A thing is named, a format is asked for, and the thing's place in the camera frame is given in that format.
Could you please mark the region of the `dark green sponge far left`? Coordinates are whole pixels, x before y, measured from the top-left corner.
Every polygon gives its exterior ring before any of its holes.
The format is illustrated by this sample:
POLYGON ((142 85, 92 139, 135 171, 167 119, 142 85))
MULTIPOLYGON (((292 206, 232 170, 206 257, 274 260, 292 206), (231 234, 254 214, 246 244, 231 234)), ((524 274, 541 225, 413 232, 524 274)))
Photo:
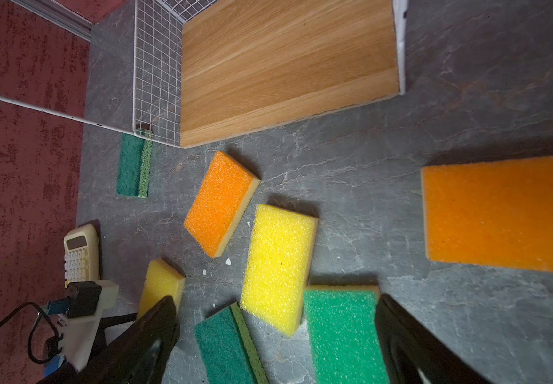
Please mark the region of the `dark green sponge far left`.
POLYGON ((121 153, 116 193, 126 197, 148 198, 152 164, 153 133, 138 131, 139 136, 126 135, 121 140, 121 153))

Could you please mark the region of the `dark green sponge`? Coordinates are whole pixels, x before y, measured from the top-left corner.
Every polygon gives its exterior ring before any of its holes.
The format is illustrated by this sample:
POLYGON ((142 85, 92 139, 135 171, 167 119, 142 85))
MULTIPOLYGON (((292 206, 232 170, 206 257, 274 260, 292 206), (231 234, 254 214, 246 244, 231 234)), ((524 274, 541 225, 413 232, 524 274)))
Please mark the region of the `dark green sponge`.
POLYGON ((116 193, 126 197, 148 198, 152 164, 153 133, 138 131, 139 136, 126 135, 121 140, 121 153, 116 193))
POLYGON ((268 382, 237 303, 198 323, 195 337, 210 383, 268 382))

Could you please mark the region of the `light green sponge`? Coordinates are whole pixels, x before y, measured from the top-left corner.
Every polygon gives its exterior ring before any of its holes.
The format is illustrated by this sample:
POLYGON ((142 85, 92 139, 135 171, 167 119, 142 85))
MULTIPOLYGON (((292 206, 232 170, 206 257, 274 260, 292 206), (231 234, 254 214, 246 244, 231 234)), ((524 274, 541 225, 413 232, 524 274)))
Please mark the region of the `light green sponge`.
POLYGON ((378 286, 310 286, 304 314, 318 383, 388 383, 375 313, 378 286))

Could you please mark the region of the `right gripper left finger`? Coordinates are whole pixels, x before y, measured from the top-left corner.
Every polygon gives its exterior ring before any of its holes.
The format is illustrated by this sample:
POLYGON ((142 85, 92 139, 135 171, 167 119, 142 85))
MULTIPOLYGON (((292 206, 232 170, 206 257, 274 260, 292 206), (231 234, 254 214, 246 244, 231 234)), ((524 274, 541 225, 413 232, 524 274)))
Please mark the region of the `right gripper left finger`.
POLYGON ((180 337, 177 306, 171 295, 163 297, 141 317, 136 314, 105 318, 98 333, 121 323, 132 325, 108 345, 103 345, 73 383, 160 383, 180 337))

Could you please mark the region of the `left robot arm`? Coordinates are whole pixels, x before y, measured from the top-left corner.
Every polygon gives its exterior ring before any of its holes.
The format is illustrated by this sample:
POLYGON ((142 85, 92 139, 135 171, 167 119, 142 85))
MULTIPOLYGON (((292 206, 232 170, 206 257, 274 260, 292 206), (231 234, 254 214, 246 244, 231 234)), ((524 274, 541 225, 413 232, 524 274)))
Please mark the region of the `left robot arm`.
POLYGON ((47 342, 53 357, 44 364, 44 377, 52 379, 60 368, 84 369, 108 345, 105 330, 133 322, 136 313, 106 317, 116 306, 119 285, 109 280, 69 283, 65 297, 47 305, 47 313, 56 315, 57 342, 47 342))

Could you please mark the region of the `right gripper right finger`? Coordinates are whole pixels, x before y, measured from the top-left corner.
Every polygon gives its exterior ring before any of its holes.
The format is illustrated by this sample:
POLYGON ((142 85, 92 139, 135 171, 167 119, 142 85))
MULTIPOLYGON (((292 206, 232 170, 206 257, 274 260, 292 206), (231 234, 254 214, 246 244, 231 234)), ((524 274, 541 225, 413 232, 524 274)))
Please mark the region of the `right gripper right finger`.
POLYGON ((392 296, 382 294, 375 327, 391 383, 487 383, 392 296))

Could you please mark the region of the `orange sponge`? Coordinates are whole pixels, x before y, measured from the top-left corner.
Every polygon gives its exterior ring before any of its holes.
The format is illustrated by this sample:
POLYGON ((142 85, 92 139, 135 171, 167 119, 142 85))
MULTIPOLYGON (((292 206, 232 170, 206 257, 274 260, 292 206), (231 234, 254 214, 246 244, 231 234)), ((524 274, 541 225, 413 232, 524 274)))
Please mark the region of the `orange sponge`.
POLYGON ((553 156, 425 166, 421 183, 429 260, 553 273, 553 156))
POLYGON ((184 227, 210 258, 222 256, 260 179, 223 151, 215 153, 184 227))

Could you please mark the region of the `dark green sponge lower centre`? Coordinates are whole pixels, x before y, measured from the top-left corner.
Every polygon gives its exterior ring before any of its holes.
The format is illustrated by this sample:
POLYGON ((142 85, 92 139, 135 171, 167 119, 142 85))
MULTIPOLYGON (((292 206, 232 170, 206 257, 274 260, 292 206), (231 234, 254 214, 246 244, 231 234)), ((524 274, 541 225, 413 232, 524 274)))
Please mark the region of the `dark green sponge lower centre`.
POLYGON ((268 382, 237 303, 198 323, 195 337, 210 383, 268 382))

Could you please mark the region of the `cream calculator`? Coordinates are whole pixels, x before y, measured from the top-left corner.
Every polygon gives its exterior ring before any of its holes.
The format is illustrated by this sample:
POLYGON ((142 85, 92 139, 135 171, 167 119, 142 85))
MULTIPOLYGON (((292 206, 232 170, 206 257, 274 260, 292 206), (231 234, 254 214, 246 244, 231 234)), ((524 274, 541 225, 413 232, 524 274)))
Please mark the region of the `cream calculator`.
POLYGON ((91 223, 65 235, 65 287, 70 283, 100 280, 99 238, 91 223))

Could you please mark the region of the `yellow sponge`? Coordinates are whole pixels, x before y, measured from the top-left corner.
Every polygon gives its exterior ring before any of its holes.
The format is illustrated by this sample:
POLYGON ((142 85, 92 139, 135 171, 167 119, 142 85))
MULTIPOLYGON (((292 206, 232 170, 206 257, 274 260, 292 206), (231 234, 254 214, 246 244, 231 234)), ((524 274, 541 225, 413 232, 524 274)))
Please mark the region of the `yellow sponge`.
POLYGON ((241 308, 291 337, 300 326, 319 220, 276 206, 257 206, 241 308))
POLYGON ((144 288, 140 298, 137 318, 149 312, 161 299, 172 296, 177 313, 185 289, 185 276, 165 259, 156 259, 148 265, 144 288))

